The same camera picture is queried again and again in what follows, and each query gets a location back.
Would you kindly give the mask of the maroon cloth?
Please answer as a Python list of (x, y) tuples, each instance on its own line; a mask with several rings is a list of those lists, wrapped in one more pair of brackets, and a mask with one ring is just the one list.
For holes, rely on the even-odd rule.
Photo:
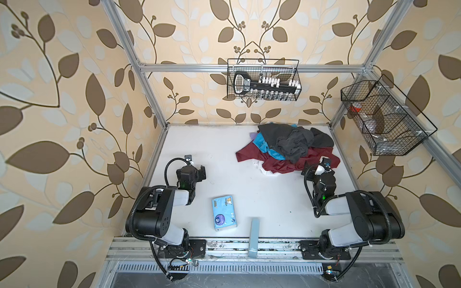
[(331, 167), (337, 168), (341, 162), (340, 158), (333, 154), (333, 148), (309, 148), (307, 156), (301, 157), (296, 163), (289, 160), (276, 160), (267, 153), (262, 153), (253, 142), (236, 152), (237, 162), (246, 160), (263, 161), (263, 168), (274, 173), (288, 174), (294, 171), (302, 171), (305, 164), (314, 165), (321, 162), (321, 157), (331, 159)]

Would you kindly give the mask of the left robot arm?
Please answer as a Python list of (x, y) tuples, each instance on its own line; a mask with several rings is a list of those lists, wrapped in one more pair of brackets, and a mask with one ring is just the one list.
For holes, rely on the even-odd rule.
[(175, 271), (197, 267), (206, 253), (206, 240), (191, 240), (187, 229), (172, 224), (173, 207), (191, 205), (197, 183), (205, 179), (205, 167), (194, 167), (191, 155), (171, 159), (165, 185), (142, 187), (126, 220), (126, 232), (149, 243), (157, 266), (172, 282), (183, 278)]

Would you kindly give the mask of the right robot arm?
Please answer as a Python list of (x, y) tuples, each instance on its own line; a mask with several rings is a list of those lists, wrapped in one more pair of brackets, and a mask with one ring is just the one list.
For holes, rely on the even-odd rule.
[(336, 194), (334, 170), (327, 162), (305, 165), (303, 184), (315, 218), (348, 216), (350, 222), (325, 229), (318, 242), (300, 243), (303, 259), (349, 260), (345, 268), (327, 268), (323, 279), (339, 282), (352, 268), (364, 247), (384, 245), (405, 236), (405, 227), (396, 210), (380, 192), (355, 190)]

